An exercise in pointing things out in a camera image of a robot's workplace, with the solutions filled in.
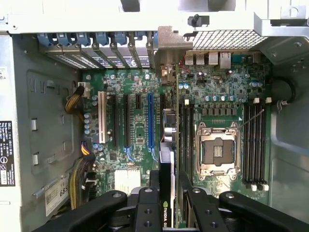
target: black cable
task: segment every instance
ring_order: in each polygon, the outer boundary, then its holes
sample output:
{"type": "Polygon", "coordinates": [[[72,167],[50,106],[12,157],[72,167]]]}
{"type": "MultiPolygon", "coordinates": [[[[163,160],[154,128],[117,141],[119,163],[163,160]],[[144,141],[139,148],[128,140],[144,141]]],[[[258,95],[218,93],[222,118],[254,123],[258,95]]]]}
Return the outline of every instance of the black cable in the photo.
{"type": "Polygon", "coordinates": [[[288,86],[291,89],[291,97],[290,97],[289,100],[286,101],[286,103],[291,104],[292,102],[294,102],[294,100],[296,98],[296,88],[295,88],[295,85],[293,84],[293,82],[291,80],[289,80],[288,78],[282,77],[282,76],[275,76],[275,77],[270,78],[270,82],[273,82],[273,81],[276,81],[276,80],[283,81],[283,82],[287,83],[288,86]]]}

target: green circuit board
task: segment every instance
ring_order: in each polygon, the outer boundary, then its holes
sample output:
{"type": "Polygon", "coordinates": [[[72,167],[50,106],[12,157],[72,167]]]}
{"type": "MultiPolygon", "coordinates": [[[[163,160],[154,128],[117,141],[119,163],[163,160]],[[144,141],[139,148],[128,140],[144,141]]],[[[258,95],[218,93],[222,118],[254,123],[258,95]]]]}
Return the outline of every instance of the green circuit board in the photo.
{"type": "MultiPolygon", "coordinates": [[[[193,124],[204,122],[210,128],[228,128],[233,122],[244,123],[244,103],[254,98],[265,99],[270,87],[265,78],[269,75],[271,63],[264,58],[260,63],[248,62],[246,55],[232,55],[231,69],[186,65],[179,73],[180,99],[188,99],[194,106],[193,124]]],[[[270,106],[266,110],[266,154],[265,176],[268,176],[270,153],[270,106]]],[[[243,160],[243,128],[241,129],[241,152],[243,160]]],[[[207,176],[200,180],[196,163],[193,163],[193,185],[204,187],[218,197],[224,191],[237,191],[259,202],[267,204],[267,191],[252,191],[242,182],[240,173],[235,180],[227,175],[207,176]]]]}
{"type": "Polygon", "coordinates": [[[98,144],[98,106],[96,105],[98,91],[107,91],[110,97],[116,97],[116,113],[112,111],[112,99],[107,100],[107,125],[109,130],[114,130],[114,125],[117,123],[117,145],[115,146],[112,141],[115,137],[110,136],[110,141],[103,145],[102,151],[91,148],[97,155],[95,171],[99,178],[99,195],[115,188],[114,172],[116,170],[139,170],[139,186],[148,185],[149,172],[158,169],[158,163],[154,161],[148,149],[147,94],[153,93],[154,95],[154,153],[158,159],[161,139],[159,95],[164,93],[167,102],[171,102],[174,97],[171,92],[172,88],[162,87],[161,79],[156,77],[154,71],[149,70],[86,71],[83,73],[83,81],[90,83],[91,86],[92,97],[84,98],[84,112],[90,113],[92,116],[89,123],[90,133],[84,135],[84,139],[88,141],[90,146],[98,144]],[[130,158],[124,149],[125,94],[129,98],[130,158]],[[137,109],[136,98],[138,95],[140,96],[140,107],[137,109]]]}

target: sticker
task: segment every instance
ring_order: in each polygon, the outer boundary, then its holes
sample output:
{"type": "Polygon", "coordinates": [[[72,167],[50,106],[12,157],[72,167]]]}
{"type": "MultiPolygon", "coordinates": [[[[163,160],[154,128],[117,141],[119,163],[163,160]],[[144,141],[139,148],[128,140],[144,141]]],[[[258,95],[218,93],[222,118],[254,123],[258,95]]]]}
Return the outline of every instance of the sticker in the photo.
{"type": "Polygon", "coordinates": [[[0,187],[15,186],[14,170],[12,121],[0,121],[0,187]]]}
{"type": "Polygon", "coordinates": [[[7,95],[9,91],[8,68],[0,67],[0,95],[7,95]]]}
{"type": "Polygon", "coordinates": [[[58,180],[45,192],[46,216],[50,215],[68,197],[68,180],[69,175],[58,180]]]}

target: motherboard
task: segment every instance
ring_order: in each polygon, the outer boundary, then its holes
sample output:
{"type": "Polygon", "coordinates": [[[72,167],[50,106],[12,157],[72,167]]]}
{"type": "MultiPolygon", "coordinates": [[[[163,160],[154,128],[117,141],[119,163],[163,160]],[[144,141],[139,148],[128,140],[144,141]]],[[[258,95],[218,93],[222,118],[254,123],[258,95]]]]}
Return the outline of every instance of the motherboard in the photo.
{"type": "Polygon", "coordinates": [[[153,70],[83,72],[83,140],[97,157],[98,195],[149,184],[165,138],[163,110],[179,102],[177,157],[193,186],[267,203],[271,64],[256,54],[224,56],[187,54],[172,84],[153,70]]]}

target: blue pcie slot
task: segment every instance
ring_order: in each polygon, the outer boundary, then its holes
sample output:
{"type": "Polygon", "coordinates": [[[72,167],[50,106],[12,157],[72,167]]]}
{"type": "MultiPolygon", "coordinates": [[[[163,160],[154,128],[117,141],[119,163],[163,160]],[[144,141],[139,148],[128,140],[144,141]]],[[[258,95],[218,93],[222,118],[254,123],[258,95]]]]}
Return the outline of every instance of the blue pcie slot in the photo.
{"type": "Polygon", "coordinates": [[[148,148],[151,151],[155,146],[154,141],[154,95],[148,93],[148,148]]]}

